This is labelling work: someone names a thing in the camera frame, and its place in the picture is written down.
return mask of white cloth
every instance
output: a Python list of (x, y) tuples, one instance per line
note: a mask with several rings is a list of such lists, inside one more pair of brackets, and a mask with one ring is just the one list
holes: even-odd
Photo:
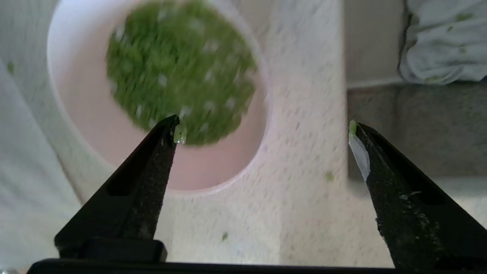
[(58, 257), (54, 236), (80, 206), (0, 60), (0, 269)]
[(413, 13), (399, 70), (419, 84), (487, 76), (487, 0), (408, 0)]

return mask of white countertop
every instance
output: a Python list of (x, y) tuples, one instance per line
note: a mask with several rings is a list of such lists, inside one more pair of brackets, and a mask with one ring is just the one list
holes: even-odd
[[(110, 171), (69, 131), (49, 90), (45, 45), (55, 2), (4, 0), (0, 37), (15, 35), (0, 43), (0, 56), (16, 65), (15, 80), (86, 200)], [(166, 197), (157, 237), (169, 260), (393, 266), (371, 200), (347, 179), (341, 1), (234, 2), (264, 48), (271, 128), (253, 168), (234, 185), (205, 197)]]

